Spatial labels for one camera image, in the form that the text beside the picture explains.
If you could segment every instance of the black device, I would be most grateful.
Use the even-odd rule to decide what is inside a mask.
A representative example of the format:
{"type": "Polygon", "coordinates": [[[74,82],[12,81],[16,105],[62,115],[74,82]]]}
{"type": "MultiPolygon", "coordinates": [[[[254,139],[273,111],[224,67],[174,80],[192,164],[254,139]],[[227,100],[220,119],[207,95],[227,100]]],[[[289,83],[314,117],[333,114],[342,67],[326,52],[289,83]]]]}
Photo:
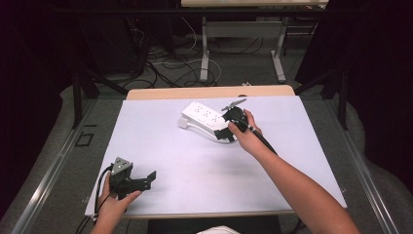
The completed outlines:
{"type": "MultiPolygon", "coordinates": [[[[246,101],[246,98],[234,101],[228,106],[221,109],[222,111],[227,110],[227,112],[225,112],[225,114],[222,115],[222,118],[225,121],[233,122],[243,133],[248,128],[248,120],[246,118],[246,115],[244,114],[244,111],[236,105],[244,101],[246,101]]],[[[233,142],[235,140],[233,133],[228,128],[214,131],[214,133],[217,139],[228,138],[230,142],[233,142]]]]}
{"type": "Polygon", "coordinates": [[[118,199],[122,200],[128,194],[136,190],[145,191],[151,189],[151,183],[156,179],[156,171],[147,178],[131,178],[133,163],[117,157],[110,175],[110,191],[118,194],[118,199]]]}

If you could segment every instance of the table leg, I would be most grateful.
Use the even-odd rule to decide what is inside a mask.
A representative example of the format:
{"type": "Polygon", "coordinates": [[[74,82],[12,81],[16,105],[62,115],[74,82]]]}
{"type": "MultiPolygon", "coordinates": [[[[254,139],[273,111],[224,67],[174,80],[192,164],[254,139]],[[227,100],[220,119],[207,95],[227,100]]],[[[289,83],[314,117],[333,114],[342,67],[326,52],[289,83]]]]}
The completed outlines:
{"type": "Polygon", "coordinates": [[[277,42],[275,51],[271,51],[271,58],[273,59],[274,68],[276,69],[277,78],[280,83],[285,83],[285,75],[282,70],[282,63],[280,61],[280,54],[282,52],[282,43],[285,37],[286,28],[288,26],[288,18],[282,19],[282,28],[277,42]]]}
{"type": "Polygon", "coordinates": [[[209,62],[209,50],[207,49],[207,19],[203,17],[203,61],[201,63],[200,81],[207,81],[207,68],[209,62]]]}

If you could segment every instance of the white tabletop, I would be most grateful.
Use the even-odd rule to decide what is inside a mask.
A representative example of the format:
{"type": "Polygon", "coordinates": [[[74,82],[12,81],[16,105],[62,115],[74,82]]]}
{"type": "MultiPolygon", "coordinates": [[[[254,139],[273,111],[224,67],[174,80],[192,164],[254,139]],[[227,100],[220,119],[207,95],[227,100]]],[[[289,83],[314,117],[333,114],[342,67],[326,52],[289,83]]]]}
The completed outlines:
{"type": "Polygon", "coordinates": [[[328,0],[182,0],[183,7],[272,7],[327,5],[328,0]]]}
{"type": "MultiPolygon", "coordinates": [[[[197,98],[216,110],[233,97],[197,98]]],[[[126,217],[165,218],[291,213],[277,187],[237,142],[222,144],[196,129],[177,126],[193,99],[125,100],[100,171],[116,157],[133,162],[132,178],[157,171],[152,189],[126,217]]],[[[324,187],[346,207],[300,97],[247,97],[264,137],[281,157],[324,187]]],[[[91,197],[94,197],[96,186],[91,197]]],[[[85,214],[94,212],[94,199],[85,214]]]]}

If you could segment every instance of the white power strip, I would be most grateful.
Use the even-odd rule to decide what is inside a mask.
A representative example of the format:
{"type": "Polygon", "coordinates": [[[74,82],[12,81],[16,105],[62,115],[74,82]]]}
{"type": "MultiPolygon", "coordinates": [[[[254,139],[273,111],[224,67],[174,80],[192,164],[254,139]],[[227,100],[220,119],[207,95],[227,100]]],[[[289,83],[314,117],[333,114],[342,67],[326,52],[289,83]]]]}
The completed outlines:
{"type": "Polygon", "coordinates": [[[192,101],[183,111],[182,116],[192,124],[199,126],[214,136],[215,130],[222,130],[228,127],[222,114],[197,102],[192,101]]]}

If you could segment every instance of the white desk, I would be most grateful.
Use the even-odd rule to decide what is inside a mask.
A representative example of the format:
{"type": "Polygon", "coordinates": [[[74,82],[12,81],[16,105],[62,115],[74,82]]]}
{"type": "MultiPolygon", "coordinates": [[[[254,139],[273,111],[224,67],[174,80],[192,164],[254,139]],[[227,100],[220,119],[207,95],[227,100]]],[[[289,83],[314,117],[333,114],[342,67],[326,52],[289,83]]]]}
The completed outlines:
{"type": "MultiPolygon", "coordinates": [[[[130,205],[125,217],[292,212],[261,166],[237,142],[217,143],[195,129],[177,126],[181,111],[192,100],[219,111],[239,99],[238,95],[248,95],[240,107],[252,111],[264,137],[281,157],[346,207],[304,106],[290,87],[136,90],[123,103],[100,169],[102,172],[119,156],[133,162],[132,178],[157,171],[152,189],[130,205]]],[[[91,199],[86,215],[93,212],[91,199]]]]}
{"type": "MultiPolygon", "coordinates": [[[[328,0],[182,0],[183,7],[288,7],[327,5],[328,0]]],[[[280,54],[288,18],[282,21],[207,21],[203,18],[203,61],[201,65],[201,81],[207,80],[209,50],[208,37],[268,37],[278,38],[276,50],[271,51],[274,68],[279,82],[285,83],[280,54]]]]}

